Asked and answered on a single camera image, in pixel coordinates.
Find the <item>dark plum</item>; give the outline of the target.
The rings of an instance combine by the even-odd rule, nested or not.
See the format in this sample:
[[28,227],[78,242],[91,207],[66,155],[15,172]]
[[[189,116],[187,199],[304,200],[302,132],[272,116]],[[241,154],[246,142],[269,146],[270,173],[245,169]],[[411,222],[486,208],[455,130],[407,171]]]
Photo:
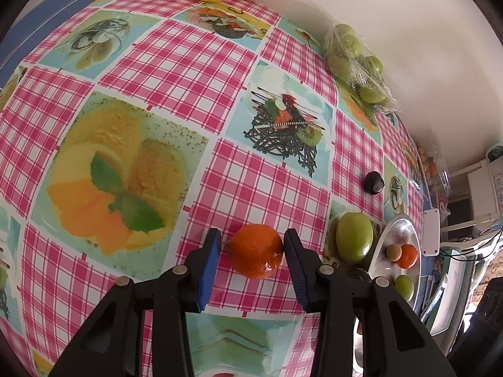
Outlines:
[[363,180],[363,189],[371,195],[380,194],[384,189],[384,180],[378,171],[371,171],[366,174]]
[[362,268],[352,268],[347,271],[346,275],[355,280],[361,280],[363,282],[371,282],[371,276],[368,274],[366,270],[363,270]]

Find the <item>orange tangerine with stem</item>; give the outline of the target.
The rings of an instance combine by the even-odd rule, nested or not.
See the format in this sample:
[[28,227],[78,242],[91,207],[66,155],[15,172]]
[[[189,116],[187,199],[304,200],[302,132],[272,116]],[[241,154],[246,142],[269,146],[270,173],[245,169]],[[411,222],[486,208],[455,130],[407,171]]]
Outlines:
[[225,250],[232,268],[241,276],[263,279],[277,270],[284,247],[276,229],[265,224],[246,224],[232,235]]

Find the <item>green mango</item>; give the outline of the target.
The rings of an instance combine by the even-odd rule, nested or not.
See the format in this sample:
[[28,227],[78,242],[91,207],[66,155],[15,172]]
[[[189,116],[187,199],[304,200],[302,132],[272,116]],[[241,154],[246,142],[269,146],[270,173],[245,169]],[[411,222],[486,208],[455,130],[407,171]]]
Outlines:
[[346,263],[359,263],[373,243],[372,222],[363,213],[347,212],[339,220],[335,240],[339,255]]
[[415,291],[413,280],[407,275],[400,275],[395,279],[395,289],[403,297],[404,300],[409,302],[413,299]]

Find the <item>bag of green fruits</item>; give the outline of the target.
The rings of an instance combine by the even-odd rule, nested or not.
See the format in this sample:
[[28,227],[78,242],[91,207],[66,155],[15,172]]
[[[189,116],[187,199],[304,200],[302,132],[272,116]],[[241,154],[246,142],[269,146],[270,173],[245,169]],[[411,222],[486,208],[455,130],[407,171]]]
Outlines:
[[324,39],[323,53],[333,77],[349,90],[363,108],[392,113],[398,103],[384,80],[384,64],[349,24],[336,22]]

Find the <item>brown longan far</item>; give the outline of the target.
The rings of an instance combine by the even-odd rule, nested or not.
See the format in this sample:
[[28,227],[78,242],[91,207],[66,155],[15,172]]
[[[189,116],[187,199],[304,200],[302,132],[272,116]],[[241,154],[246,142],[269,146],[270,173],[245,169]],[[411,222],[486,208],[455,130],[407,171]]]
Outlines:
[[401,246],[396,243],[392,243],[387,246],[385,250],[386,258],[391,261],[391,262],[397,262],[399,259],[401,259]]

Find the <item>round metal plate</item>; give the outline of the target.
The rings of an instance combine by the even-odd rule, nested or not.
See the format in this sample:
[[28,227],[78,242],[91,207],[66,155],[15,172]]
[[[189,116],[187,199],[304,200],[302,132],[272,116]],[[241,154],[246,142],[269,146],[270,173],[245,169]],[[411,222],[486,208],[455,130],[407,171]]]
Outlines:
[[372,247],[359,266],[371,279],[384,277],[391,285],[398,279],[400,292],[413,309],[418,297],[421,263],[419,236],[411,219],[400,214],[386,225],[375,225]]

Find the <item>green mango in plate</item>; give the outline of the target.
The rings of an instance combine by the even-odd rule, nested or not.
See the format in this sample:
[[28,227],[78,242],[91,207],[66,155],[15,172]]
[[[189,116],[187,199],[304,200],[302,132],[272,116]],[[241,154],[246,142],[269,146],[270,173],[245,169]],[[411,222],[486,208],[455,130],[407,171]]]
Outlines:
[[413,280],[407,275],[400,275],[395,279],[395,289],[403,297],[404,300],[409,302],[413,299],[415,291]]

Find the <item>orange tangerine far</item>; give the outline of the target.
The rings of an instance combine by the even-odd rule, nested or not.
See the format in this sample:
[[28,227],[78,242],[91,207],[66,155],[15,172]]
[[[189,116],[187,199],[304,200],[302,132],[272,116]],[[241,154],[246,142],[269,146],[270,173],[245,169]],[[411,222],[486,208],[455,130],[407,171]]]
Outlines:
[[401,256],[395,262],[401,269],[408,270],[413,267],[419,257],[419,252],[412,244],[401,245]]

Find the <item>white rectangular box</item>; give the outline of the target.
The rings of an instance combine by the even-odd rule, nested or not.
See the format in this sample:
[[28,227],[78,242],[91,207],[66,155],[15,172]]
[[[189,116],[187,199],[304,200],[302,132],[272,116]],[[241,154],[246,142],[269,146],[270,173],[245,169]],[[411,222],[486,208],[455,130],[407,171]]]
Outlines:
[[422,256],[437,256],[440,250],[440,238],[440,211],[439,209],[427,209],[423,213]]

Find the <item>pink checkered tablecloth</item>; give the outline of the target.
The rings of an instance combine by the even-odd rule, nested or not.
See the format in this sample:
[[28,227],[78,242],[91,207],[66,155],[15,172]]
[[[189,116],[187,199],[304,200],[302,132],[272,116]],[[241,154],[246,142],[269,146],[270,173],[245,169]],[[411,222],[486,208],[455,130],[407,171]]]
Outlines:
[[2,336],[48,375],[117,277],[156,278],[212,227],[294,228],[330,264],[346,212],[421,228],[415,154],[260,3],[96,0],[1,85]]

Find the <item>clear box of longans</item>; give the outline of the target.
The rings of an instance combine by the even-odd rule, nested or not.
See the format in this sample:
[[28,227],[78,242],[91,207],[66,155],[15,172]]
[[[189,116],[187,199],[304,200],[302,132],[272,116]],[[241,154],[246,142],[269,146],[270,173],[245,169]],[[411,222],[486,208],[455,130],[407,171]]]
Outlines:
[[435,192],[436,195],[442,194],[448,198],[451,186],[447,162],[436,133],[430,129],[415,143],[430,194]]

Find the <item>white chair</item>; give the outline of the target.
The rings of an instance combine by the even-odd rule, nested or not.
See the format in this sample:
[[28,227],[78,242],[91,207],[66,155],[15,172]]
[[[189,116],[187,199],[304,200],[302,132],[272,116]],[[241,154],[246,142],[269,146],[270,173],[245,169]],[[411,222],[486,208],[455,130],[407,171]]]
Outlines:
[[502,223],[502,156],[484,158],[450,174],[448,223],[442,241],[485,237]]

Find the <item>blue tablecloth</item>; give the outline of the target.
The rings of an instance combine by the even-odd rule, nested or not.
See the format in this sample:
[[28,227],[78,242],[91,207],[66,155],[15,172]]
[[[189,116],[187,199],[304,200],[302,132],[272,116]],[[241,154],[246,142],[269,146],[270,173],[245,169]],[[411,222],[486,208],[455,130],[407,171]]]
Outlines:
[[42,0],[1,41],[1,85],[52,31],[96,0]]

